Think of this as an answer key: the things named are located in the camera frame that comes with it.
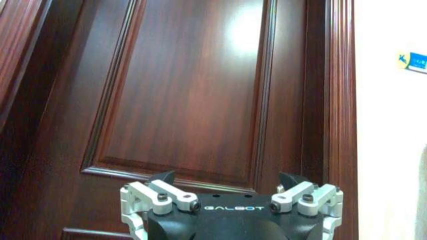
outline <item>robotic hand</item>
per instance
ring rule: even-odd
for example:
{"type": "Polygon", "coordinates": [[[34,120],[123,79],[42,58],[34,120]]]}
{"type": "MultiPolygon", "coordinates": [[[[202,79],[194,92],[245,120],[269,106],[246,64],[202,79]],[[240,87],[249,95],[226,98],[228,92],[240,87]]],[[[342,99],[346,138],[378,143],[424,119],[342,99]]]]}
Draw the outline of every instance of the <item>robotic hand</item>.
{"type": "Polygon", "coordinates": [[[119,188],[121,222],[134,240],[332,240],[342,191],[278,178],[273,195],[194,194],[172,186],[172,171],[155,174],[119,188]]]}

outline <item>wooden door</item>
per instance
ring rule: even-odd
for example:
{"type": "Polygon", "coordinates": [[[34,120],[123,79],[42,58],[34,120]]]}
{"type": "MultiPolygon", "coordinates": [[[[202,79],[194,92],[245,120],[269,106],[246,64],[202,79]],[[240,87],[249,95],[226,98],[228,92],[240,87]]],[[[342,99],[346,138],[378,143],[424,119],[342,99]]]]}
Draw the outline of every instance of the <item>wooden door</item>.
{"type": "Polygon", "coordinates": [[[305,1],[86,0],[6,239],[126,238],[119,186],[272,193],[300,173],[305,1]]]}

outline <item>blue label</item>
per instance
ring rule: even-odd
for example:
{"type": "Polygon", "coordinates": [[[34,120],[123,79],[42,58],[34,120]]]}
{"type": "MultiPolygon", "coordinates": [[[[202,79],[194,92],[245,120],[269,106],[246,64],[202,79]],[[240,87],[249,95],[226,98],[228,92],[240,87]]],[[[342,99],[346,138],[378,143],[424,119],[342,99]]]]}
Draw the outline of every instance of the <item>blue label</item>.
{"type": "Polygon", "coordinates": [[[418,69],[427,69],[427,56],[410,52],[408,65],[418,69]]]}

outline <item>silver metal bracket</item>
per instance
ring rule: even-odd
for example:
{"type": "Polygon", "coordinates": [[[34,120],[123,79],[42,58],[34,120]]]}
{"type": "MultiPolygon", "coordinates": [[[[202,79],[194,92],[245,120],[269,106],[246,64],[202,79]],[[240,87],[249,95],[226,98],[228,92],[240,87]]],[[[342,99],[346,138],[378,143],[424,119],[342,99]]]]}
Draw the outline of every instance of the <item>silver metal bracket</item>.
{"type": "Polygon", "coordinates": [[[161,180],[153,180],[147,187],[158,193],[165,193],[170,198],[178,210],[184,212],[196,212],[200,209],[197,195],[185,192],[161,180]]]}
{"type": "Polygon", "coordinates": [[[269,208],[273,213],[286,213],[292,210],[292,205],[302,197],[304,194],[312,193],[314,186],[310,182],[302,181],[289,190],[276,193],[270,196],[269,208]]]}
{"type": "Polygon", "coordinates": [[[155,215],[168,214],[172,211],[172,198],[137,181],[119,188],[121,222],[127,225],[134,240],[147,239],[142,216],[146,216],[150,209],[155,215]]]}
{"type": "Polygon", "coordinates": [[[342,217],[342,191],[330,184],[317,187],[310,182],[302,181],[289,190],[280,191],[270,196],[269,208],[273,213],[286,213],[297,203],[297,212],[306,216],[322,217],[322,235],[321,240],[333,239],[333,231],[341,225],[342,217]]]}

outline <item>white wall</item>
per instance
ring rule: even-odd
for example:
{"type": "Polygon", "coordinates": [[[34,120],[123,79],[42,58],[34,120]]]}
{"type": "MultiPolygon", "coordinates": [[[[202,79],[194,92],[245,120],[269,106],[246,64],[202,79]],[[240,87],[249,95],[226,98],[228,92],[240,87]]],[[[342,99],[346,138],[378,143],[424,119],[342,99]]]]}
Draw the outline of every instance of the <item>white wall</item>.
{"type": "Polygon", "coordinates": [[[427,240],[427,0],[354,0],[358,238],[427,240]]]}

